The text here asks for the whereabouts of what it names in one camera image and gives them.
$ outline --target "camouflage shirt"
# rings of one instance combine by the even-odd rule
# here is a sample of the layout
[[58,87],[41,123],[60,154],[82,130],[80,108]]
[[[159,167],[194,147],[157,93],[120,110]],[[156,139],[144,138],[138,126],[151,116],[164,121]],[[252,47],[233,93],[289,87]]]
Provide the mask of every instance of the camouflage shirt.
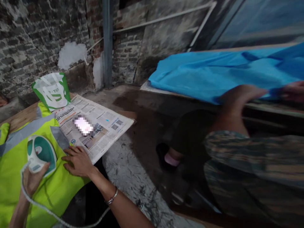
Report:
[[284,227],[304,227],[304,138],[249,138],[216,131],[205,138],[204,171],[222,211]]

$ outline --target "blue fabric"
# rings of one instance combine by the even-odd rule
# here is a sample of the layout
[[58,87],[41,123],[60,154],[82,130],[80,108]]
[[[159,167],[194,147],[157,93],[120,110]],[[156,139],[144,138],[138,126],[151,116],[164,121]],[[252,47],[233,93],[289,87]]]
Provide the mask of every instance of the blue fabric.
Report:
[[278,99],[284,85],[304,80],[304,43],[288,48],[241,52],[189,52],[160,61],[150,76],[152,87],[213,104],[242,84],[268,89],[263,98]]

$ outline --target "reflective safety vest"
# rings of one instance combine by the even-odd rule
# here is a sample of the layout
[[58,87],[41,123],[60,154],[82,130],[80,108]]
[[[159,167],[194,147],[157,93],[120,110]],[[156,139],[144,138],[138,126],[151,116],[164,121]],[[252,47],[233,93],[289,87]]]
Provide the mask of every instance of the reflective safety vest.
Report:
[[[87,178],[72,176],[61,157],[69,142],[59,128],[55,113],[50,113],[41,103],[37,119],[11,133],[5,142],[9,124],[0,127],[0,227],[8,227],[20,194],[20,170],[27,163],[27,143],[31,135],[46,137],[57,156],[56,170],[43,178],[33,200],[46,206],[61,217],[75,194],[89,182]],[[57,220],[34,205],[30,205],[26,227],[52,227]]]

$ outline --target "human hand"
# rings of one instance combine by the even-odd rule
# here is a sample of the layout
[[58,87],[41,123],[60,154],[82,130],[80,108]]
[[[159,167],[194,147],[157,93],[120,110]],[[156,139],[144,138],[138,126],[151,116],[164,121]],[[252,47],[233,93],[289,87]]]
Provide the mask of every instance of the human hand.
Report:
[[304,81],[297,81],[283,88],[283,99],[297,103],[304,103]]
[[262,97],[266,93],[268,93],[268,90],[258,88],[254,85],[239,85],[224,93],[220,97],[220,101],[225,104],[245,104],[250,100]]
[[32,197],[36,192],[45,172],[50,167],[50,163],[46,163],[37,173],[31,173],[27,167],[23,173],[23,186],[29,197]]
[[64,164],[66,170],[72,175],[89,177],[90,173],[95,170],[89,156],[82,147],[70,146],[69,149],[65,149],[64,152],[68,153],[70,156],[64,156],[61,159],[68,162],[70,161],[74,165],[74,167],[72,167],[68,163]]

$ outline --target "dirty floor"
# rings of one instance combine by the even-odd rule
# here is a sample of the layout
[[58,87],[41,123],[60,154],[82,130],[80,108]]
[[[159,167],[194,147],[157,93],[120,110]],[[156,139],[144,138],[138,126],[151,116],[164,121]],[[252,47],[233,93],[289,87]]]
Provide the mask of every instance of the dirty floor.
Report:
[[[138,205],[155,227],[203,227],[175,215],[167,206],[164,199],[169,199],[171,176],[160,169],[155,153],[156,144],[172,123],[182,114],[198,108],[198,104],[139,91],[138,87],[128,85],[120,85],[97,94],[88,93],[84,97],[114,111],[138,113],[137,123],[103,156],[110,181]],[[79,192],[66,210],[63,218],[67,222],[73,218],[75,224],[76,217],[77,225],[82,225],[85,217],[83,195],[83,192]]]

